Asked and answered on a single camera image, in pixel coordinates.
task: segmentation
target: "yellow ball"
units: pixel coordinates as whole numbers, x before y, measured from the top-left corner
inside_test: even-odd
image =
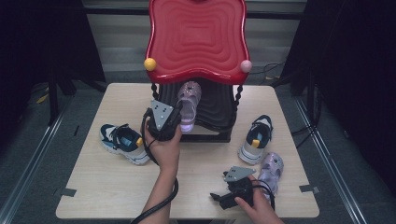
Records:
[[[154,71],[155,67],[157,66],[157,63],[155,62],[154,59],[152,58],[147,58],[144,62],[146,70],[149,72]]]

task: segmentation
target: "wrist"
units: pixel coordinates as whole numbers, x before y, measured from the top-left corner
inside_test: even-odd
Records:
[[[177,166],[172,166],[172,167],[160,167],[160,175],[167,175],[169,177],[176,177],[177,175]]]

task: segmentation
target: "person's hand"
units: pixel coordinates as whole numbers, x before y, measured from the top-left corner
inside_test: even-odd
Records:
[[[177,125],[175,136],[171,140],[164,142],[157,141],[153,136],[151,136],[149,133],[148,122],[146,122],[144,132],[147,145],[152,142],[149,149],[155,160],[158,162],[161,171],[170,170],[177,172],[178,158],[180,155],[179,142],[182,135],[180,126]]]
[[[248,178],[259,184],[253,175],[250,175]],[[271,204],[269,204],[262,195],[262,189],[253,190],[253,207],[251,207],[242,198],[236,197],[235,201],[242,207],[255,224],[283,223],[283,221],[276,215]]]

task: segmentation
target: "black tape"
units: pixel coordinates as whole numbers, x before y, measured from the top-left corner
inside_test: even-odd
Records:
[[[302,193],[306,193],[306,192],[312,191],[314,194],[317,194],[317,193],[320,192],[318,187],[313,187],[312,188],[310,185],[302,185],[302,186],[300,186],[300,191]]]
[[[62,197],[62,196],[74,197],[76,192],[77,192],[76,189],[56,189],[53,195],[58,197]]]

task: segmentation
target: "black curtain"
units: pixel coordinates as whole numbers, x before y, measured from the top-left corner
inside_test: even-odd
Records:
[[[308,2],[306,13],[343,7],[325,21],[302,21],[283,75],[304,70],[291,79],[295,94],[312,75],[326,105],[396,195],[396,2],[340,3]]]
[[[8,133],[50,72],[68,94],[71,79],[106,81],[80,0],[1,1],[0,29],[0,125]],[[10,137],[0,135],[1,143]]]

